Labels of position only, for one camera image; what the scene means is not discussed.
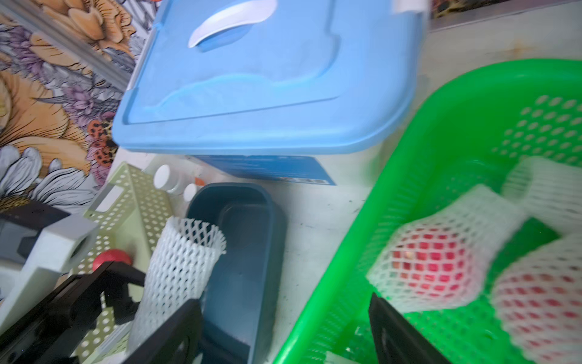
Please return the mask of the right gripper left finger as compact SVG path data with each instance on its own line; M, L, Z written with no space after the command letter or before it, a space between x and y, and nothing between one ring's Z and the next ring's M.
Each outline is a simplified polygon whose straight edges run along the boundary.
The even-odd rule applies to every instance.
M133 353L125 364L194 363L202 337L199 300L188 300Z

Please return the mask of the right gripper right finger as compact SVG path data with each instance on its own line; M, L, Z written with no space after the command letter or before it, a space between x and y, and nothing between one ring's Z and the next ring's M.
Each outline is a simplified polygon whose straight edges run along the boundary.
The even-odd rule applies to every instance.
M368 315L380 364L450 364L423 334L375 293L371 296Z

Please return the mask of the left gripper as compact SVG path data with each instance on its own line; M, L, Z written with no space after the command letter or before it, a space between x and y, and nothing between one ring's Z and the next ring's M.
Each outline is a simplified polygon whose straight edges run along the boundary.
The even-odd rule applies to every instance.
M98 328L103 313L111 326L133 321L139 303L129 286L146 274L123 262L106 262L92 274L72 275L1 335L2 363L80 363L77 348Z

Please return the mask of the netted red apple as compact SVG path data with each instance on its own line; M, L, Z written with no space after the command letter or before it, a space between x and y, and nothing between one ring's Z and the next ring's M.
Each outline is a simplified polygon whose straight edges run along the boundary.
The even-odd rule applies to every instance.
M127 265L133 265L132 258L124 250L111 249L105 250L97 255L97 257L92 262L92 270L96 271L106 262L122 262Z

